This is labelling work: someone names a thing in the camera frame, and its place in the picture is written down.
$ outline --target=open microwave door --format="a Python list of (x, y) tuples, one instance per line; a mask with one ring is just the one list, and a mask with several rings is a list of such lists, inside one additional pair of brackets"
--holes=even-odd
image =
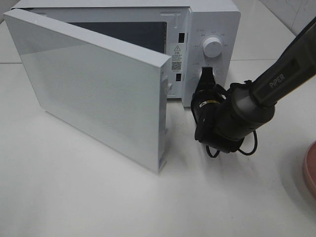
[(45, 110), (159, 171), (169, 56), (26, 10), (4, 18)]

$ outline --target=white wall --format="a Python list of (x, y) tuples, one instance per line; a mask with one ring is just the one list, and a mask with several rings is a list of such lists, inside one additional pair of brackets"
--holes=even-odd
[(260, 0), (295, 35), (316, 17), (316, 0)]
[(10, 10), (19, 0), (0, 0), (0, 23), (3, 21), (3, 14)]

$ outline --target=black cable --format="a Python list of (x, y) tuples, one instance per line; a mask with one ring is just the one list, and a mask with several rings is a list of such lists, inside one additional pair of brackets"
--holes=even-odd
[(220, 153), (220, 151), (217, 150), (217, 152), (214, 155), (212, 155), (211, 151), (209, 150), (209, 146), (206, 146), (206, 152), (211, 158), (216, 158), (218, 154)]
[(257, 150), (257, 147), (258, 147), (258, 137), (257, 137), (256, 131), (253, 131), (253, 136), (254, 136), (254, 139), (255, 139), (255, 145), (254, 145), (254, 148), (253, 148), (253, 150), (252, 150), (251, 152), (246, 153), (246, 152), (242, 151), (241, 149), (238, 149), (238, 151), (239, 151), (240, 153), (242, 153), (243, 155), (245, 155), (245, 156), (251, 156), (251, 155), (253, 155), (253, 154), (256, 152), (256, 150)]

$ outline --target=white microwave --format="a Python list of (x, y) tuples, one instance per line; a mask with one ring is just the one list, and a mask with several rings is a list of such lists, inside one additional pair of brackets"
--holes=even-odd
[(202, 67), (224, 86), (231, 0), (21, 0), (4, 18), (39, 104), (158, 172), (167, 98), (190, 106)]

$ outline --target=table surface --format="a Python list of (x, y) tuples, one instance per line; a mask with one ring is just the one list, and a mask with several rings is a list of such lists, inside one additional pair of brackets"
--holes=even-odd
[[(236, 4), (227, 85), (255, 79), (294, 39), (259, 1)], [(0, 75), (0, 236), (315, 236), (302, 177), (316, 137), (315, 79), (278, 102), (251, 157), (209, 158), (190, 110), (169, 101), (167, 164), (156, 175), (39, 106), (5, 23)]]

